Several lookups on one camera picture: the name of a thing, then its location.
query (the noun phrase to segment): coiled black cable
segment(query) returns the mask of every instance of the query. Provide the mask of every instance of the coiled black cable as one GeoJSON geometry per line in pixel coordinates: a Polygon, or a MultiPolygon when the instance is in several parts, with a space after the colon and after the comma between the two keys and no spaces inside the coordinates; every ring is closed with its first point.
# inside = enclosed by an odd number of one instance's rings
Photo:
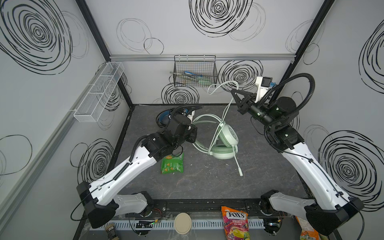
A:
{"type": "Polygon", "coordinates": [[[129,157],[129,162],[125,163],[124,166],[120,169],[120,171],[113,177],[113,180],[117,180],[118,177],[120,177],[120,175],[127,169],[128,166],[131,165],[132,163],[132,160],[133,160],[133,157],[135,156],[135,152],[136,152],[136,149],[137,149],[137,146],[139,145],[139,143],[143,140],[143,139],[146,139],[148,137],[148,135],[144,135],[144,136],[141,136],[139,137],[135,144],[133,145],[133,149],[132,149],[132,152],[131,152],[131,156],[129,157]]]}
{"type": "Polygon", "coordinates": [[[262,99],[260,99],[260,101],[257,102],[257,107],[259,108],[262,104],[265,103],[265,101],[267,100],[268,96],[275,90],[279,89],[279,88],[282,88],[286,83],[296,79],[296,78],[300,78],[300,77],[305,77],[309,80],[310,82],[310,88],[308,90],[308,94],[307,96],[305,97],[305,99],[299,104],[299,106],[297,106],[294,110],[290,111],[289,113],[286,113],[284,115],[282,115],[281,117],[273,120],[272,122],[270,122],[268,125],[266,125],[264,127],[264,137],[266,139],[266,141],[268,142],[268,144],[271,145],[271,147],[273,147],[275,150],[277,150],[278,152],[284,152],[283,150],[279,149],[277,146],[275,146],[274,143],[272,143],[271,139],[269,139],[268,137],[268,132],[270,131],[270,127],[275,124],[275,123],[278,123],[290,116],[292,116],[293,114],[295,114],[296,112],[298,112],[300,109],[302,109],[308,102],[309,100],[311,99],[313,93],[314,93],[314,87],[315,87],[315,83],[314,83],[314,78],[312,75],[308,74],[308,73],[299,73],[299,74],[296,74],[290,78],[287,78],[285,79],[284,81],[282,81],[279,85],[276,85],[274,88],[270,89],[267,91],[267,93],[262,97],[262,99]]]}
{"type": "Polygon", "coordinates": [[[173,109],[173,111],[170,113],[170,117],[172,118],[178,110],[182,108],[189,108],[189,107],[192,107],[191,110],[189,110],[191,112],[194,110],[202,109],[204,106],[201,104],[183,104],[173,109]]]}

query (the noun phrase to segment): green snack packet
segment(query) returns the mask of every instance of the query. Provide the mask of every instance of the green snack packet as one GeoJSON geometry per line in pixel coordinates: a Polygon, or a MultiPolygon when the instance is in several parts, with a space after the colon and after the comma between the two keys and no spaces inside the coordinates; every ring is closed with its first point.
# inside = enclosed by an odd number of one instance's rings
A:
{"type": "Polygon", "coordinates": [[[172,172],[184,172],[183,167],[184,153],[178,157],[168,155],[161,161],[161,174],[172,173],[172,172]]]}

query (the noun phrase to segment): metal rail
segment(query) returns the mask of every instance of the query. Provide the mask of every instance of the metal rail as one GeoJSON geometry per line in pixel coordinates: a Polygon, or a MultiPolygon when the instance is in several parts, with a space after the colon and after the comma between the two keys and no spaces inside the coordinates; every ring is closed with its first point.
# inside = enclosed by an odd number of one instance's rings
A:
{"type": "Polygon", "coordinates": [[[274,53],[274,54],[161,54],[161,55],[111,55],[111,61],[174,61],[175,56],[188,56],[189,61],[204,61],[204,56],[216,56],[216,61],[231,60],[288,60],[294,61],[296,55],[292,53],[274,53]]]}

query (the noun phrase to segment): mesh basket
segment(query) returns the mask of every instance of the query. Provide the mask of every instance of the mesh basket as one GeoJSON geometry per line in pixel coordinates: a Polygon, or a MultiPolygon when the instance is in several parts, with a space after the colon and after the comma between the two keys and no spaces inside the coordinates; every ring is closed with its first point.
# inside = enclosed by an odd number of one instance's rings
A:
{"type": "Polygon", "coordinates": [[[101,67],[101,74],[74,113],[79,122],[97,122],[108,103],[123,71],[121,62],[109,62],[101,67]]]}
{"type": "Polygon", "coordinates": [[[183,84],[193,87],[208,87],[217,83],[216,56],[175,55],[174,59],[173,82],[175,87],[183,84]]]}

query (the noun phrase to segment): beige round lid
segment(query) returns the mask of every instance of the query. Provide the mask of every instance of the beige round lid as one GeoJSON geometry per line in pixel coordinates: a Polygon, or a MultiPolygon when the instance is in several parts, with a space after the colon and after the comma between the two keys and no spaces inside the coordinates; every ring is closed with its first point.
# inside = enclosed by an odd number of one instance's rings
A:
{"type": "Polygon", "coordinates": [[[185,212],[180,213],[175,218],[175,230],[179,234],[187,234],[192,227],[191,217],[185,212]]]}

